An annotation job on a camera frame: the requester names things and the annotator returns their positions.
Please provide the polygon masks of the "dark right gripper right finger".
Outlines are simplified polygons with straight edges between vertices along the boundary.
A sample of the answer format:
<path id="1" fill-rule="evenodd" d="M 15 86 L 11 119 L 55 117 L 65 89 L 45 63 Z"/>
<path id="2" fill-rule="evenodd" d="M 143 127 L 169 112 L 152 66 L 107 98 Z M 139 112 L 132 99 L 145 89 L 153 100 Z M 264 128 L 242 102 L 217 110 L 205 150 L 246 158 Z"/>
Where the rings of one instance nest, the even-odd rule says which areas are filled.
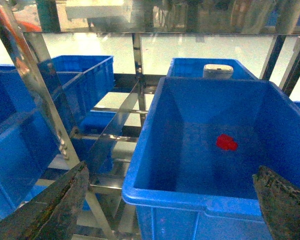
<path id="1" fill-rule="evenodd" d="M 274 240 L 300 240 L 300 188 L 262 165 L 252 175 L 264 222 Z"/>

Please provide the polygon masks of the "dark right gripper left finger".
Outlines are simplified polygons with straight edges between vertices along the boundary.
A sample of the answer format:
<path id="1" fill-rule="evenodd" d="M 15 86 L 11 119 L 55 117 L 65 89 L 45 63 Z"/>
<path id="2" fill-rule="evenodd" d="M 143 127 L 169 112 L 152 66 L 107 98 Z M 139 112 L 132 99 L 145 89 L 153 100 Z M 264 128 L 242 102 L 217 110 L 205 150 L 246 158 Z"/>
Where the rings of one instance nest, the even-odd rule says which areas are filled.
<path id="1" fill-rule="evenodd" d="M 0 240 L 70 240 L 89 185 L 84 161 L 0 221 Z"/>

